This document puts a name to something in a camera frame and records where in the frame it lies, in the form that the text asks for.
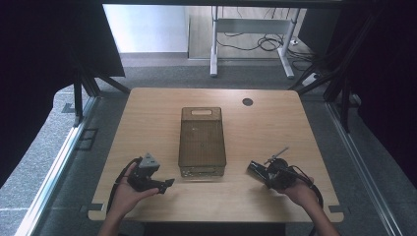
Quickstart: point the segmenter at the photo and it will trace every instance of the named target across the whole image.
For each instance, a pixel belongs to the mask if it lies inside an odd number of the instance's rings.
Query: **hand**
[[[317,196],[315,192],[307,186],[307,184],[297,179],[295,184],[291,187],[288,187],[284,190],[276,190],[280,194],[288,196],[288,198],[296,205],[300,207],[307,207],[318,203]]]
[[[153,196],[159,192],[157,188],[137,192],[130,186],[127,179],[136,165],[136,162],[132,163],[127,169],[125,176],[121,179],[119,186],[116,189],[116,193],[114,194],[109,213],[124,217],[140,200]]]

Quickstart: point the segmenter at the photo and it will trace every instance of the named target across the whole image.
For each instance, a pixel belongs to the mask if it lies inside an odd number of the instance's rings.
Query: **brown plastic box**
[[[184,107],[178,165],[183,177],[223,176],[226,166],[220,107]]]

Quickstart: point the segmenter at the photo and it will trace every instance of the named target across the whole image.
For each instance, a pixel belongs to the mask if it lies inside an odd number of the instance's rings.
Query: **black cable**
[[[259,38],[258,39],[258,42],[257,42],[258,45],[255,46],[255,47],[252,47],[252,48],[241,48],[241,47],[237,47],[237,46],[233,46],[233,45],[229,45],[229,44],[223,44],[223,43],[221,43],[219,41],[217,41],[217,43],[220,44],[221,46],[232,47],[232,48],[235,48],[235,49],[238,49],[238,50],[243,50],[243,51],[251,51],[251,50],[255,50],[257,48],[261,48],[264,51],[274,51],[279,46],[282,45],[282,42],[280,40],[277,40],[277,39],[275,39],[273,37],[267,37],[267,34],[265,34],[263,37]],[[270,45],[273,46],[273,48],[265,48],[264,47],[264,44],[265,43],[269,43]]]
[[[123,177],[126,177],[125,176],[126,171],[129,169],[129,167],[131,166],[131,164],[133,162],[137,162],[138,160],[139,160],[138,158],[135,158],[131,162],[129,162],[129,164],[126,165],[126,167],[122,170],[122,172],[120,172],[119,176],[114,181],[113,188],[111,189],[111,192],[110,192],[110,197],[108,198],[107,211],[106,211],[106,213],[108,213],[108,211],[111,208],[111,204],[113,202],[114,194],[116,193],[117,187],[119,187],[120,181],[122,180]]]
[[[272,17],[271,17],[271,19],[273,19],[273,17],[275,16],[275,12],[276,12],[276,8],[274,8],[274,9],[273,9],[273,12],[272,12]]]
[[[290,10],[291,10],[291,8],[288,8],[288,12],[287,12],[287,16],[286,16],[285,20],[288,20],[288,15],[289,15]]]
[[[265,14],[264,14],[264,19],[267,17],[267,14],[268,14],[268,12],[270,11],[270,9],[272,9],[272,8],[269,8],[266,12],[265,12]]]
[[[363,23],[363,20],[360,19],[356,22],[352,30],[348,33],[348,35],[334,48],[333,51],[331,51],[328,55],[325,55],[321,58],[315,58],[312,60],[312,65],[303,73],[303,75],[295,82],[293,86],[291,86],[288,90],[294,89],[298,86],[300,86],[312,73],[314,73],[316,70],[322,67],[327,67],[330,63],[337,63],[339,64],[340,60],[342,60],[342,57],[340,57],[340,54],[346,50],[347,44],[353,40],[353,37],[355,36],[355,32],[361,28]],[[332,79],[332,77],[336,76],[336,74],[340,71],[340,67],[336,67],[329,73],[329,75],[326,75],[324,78],[320,78],[318,80],[315,80],[313,83],[309,84],[307,87],[300,88],[297,90],[297,92],[301,95],[311,89],[316,88],[319,85],[322,85],[329,80]]]
[[[287,174],[290,174],[300,180],[302,180],[303,182],[305,182],[307,184],[307,186],[309,186],[309,188],[311,190],[313,190],[313,192],[316,194],[316,197],[318,199],[318,203],[320,205],[321,208],[323,208],[324,206],[324,201],[323,201],[323,196],[322,193],[320,192],[319,188],[317,188],[316,185],[314,185],[313,181],[310,180],[310,178],[308,178],[308,176],[297,166],[293,165],[292,167],[296,167],[298,170],[301,171],[301,173],[305,176],[302,176],[298,173],[294,173],[292,171],[289,171],[287,168],[279,168],[280,171],[283,171]],[[314,236],[316,234],[316,226],[313,226],[312,230],[310,231],[309,236]]]
[[[243,18],[243,17],[242,17],[242,15],[241,15],[241,14],[240,14],[240,12],[239,12],[239,7],[236,7],[236,11],[237,11],[237,14],[239,14],[239,17],[240,17],[240,18]]]
[[[312,62],[317,58],[317,55],[315,53],[310,52],[296,52],[288,48],[288,54],[290,54],[292,57],[303,59],[305,61]]]

